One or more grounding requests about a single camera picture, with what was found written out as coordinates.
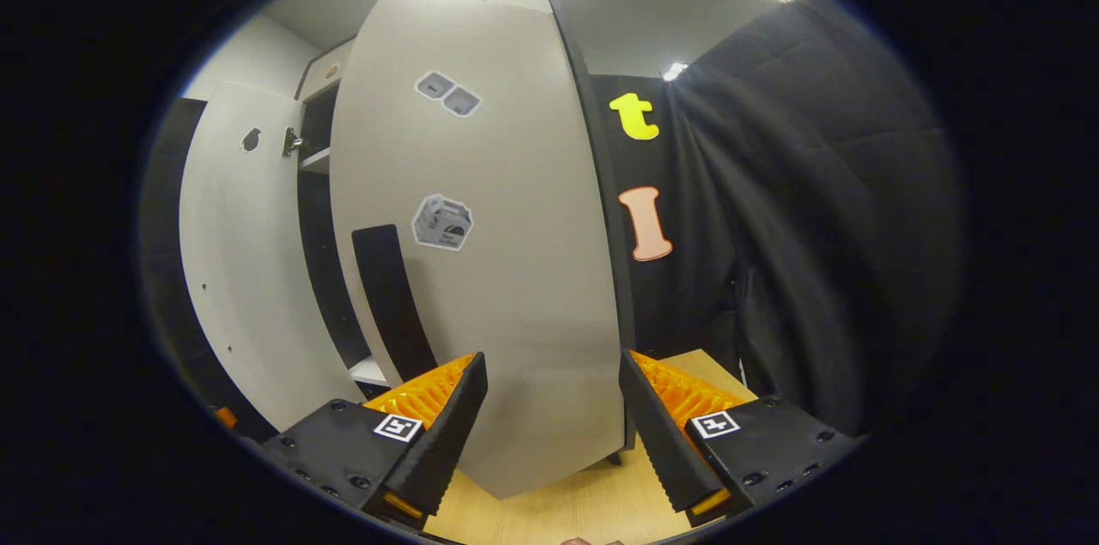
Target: white wall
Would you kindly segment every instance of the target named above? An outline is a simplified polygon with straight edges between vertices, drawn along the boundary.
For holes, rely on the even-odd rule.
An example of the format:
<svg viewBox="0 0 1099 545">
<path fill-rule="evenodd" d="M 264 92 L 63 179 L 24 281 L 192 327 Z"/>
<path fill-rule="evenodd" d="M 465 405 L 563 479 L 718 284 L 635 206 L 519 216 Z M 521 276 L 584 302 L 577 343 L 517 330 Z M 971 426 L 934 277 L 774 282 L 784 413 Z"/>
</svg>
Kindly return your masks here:
<svg viewBox="0 0 1099 545">
<path fill-rule="evenodd" d="M 184 98 L 209 100 L 215 85 L 231 80 L 293 99 L 306 65 L 320 53 L 313 44 L 259 13 L 210 57 L 184 91 Z"/>
</svg>

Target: black foam strip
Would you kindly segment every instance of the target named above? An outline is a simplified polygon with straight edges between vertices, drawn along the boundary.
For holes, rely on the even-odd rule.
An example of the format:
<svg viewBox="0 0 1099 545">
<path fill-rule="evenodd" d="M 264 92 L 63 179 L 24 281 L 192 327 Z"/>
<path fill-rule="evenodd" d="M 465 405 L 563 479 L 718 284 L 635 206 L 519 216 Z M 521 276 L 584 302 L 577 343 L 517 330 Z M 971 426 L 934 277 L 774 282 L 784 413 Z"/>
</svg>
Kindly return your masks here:
<svg viewBox="0 0 1099 545">
<path fill-rule="evenodd" d="M 626 348 L 622 348 L 619 388 L 673 509 L 678 512 L 693 507 L 722 488 L 717 475 L 676 427 Z"/>
<path fill-rule="evenodd" d="M 401 380 L 439 367 L 412 300 L 397 225 L 356 230 L 351 238 L 378 335 Z"/>
<path fill-rule="evenodd" d="M 478 352 L 466 366 L 435 423 L 409 449 L 404 460 L 386 479 L 386 486 L 417 509 L 434 515 L 451 486 L 451 477 L 486 393 L 485 353 Z"/>
</svg>

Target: wooden table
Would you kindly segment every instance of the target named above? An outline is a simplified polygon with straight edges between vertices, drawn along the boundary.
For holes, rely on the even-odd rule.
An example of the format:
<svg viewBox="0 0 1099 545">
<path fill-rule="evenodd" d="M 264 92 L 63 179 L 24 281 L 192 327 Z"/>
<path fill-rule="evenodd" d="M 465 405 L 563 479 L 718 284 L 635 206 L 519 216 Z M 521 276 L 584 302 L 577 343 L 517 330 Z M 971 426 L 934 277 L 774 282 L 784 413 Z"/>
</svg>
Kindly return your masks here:
<svg viewBox="0 0 1099 545">
<path fill-rule="evenodd" d="M 664 362 L 746 400 L 756 399 L 700 349 Z M 599 461 L 507 500 L 492 498 L 456 471 L 439 515 L 429 519 L 424 530 L 471 545 L 557 545 L 576 536 L 592 545 L 615 540 L 641 545 L 690 530 L 687 518 L 671 510 L 641 438 L 633 451 L 620 455 L 621 466 Z"/>
</svg>

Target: door hinge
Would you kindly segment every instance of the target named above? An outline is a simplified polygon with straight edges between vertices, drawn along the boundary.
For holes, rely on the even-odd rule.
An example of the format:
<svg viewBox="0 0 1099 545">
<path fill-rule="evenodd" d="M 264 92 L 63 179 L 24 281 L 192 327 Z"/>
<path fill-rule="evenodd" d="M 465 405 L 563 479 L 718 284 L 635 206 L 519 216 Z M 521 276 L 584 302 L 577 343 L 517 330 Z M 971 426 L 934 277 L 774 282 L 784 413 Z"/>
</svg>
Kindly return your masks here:
<svg viewBox="0 0 1099 545">
<path fill-rule="evenodd" d="M 289 157 L 290 153 L 293 153 L 301 146 L 301 138 L 293 134 L 293 127 L 286 127 L 286 138 L 282 141 L 282 155 L 284 157 Z"/>
</svg>

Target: cabinet door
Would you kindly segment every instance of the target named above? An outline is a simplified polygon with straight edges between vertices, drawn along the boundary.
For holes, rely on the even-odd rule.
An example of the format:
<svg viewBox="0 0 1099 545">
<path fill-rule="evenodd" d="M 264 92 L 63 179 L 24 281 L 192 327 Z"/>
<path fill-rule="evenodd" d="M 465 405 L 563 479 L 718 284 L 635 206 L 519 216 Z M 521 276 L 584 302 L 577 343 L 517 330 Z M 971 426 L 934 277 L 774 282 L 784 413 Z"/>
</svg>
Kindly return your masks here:
<svg viewBox="0 0 1099 545">
<path fill-rule="evenodd" d="M 179 246 L 202 331 L 236 388 L 279 431 L 362 393 L 310 290 L 298 225 L 302 105 L 222 84 L 202 112 L 179 192 Z"/>
<path fill-rule="evenodd" d="M 442 73 L 481 103 L 417 91 Z M 381 0 L 355 41 L 329 174 L 341 266 L 386 378 L 397 371 L 352 232 L 396 224 L 437 362 L 482 351 L 488 396 L 459 468 L 498 498 L 622 446 L 619 332 L 591 146 L 552 13 L 486 0 Z M 460 251 L 417 244 L 428 196 L 467 205 Z"/>
<path fill-rule="evenodd" d="M 298 100 L 310 100 L 337 84 L 343 78 L 344 67 L 347 65 L 347 57 L 354 44 L 355 40 L 346 41 L 310 63 L 301 82 L 301 90 L 298 91 Z"/>
</svg>

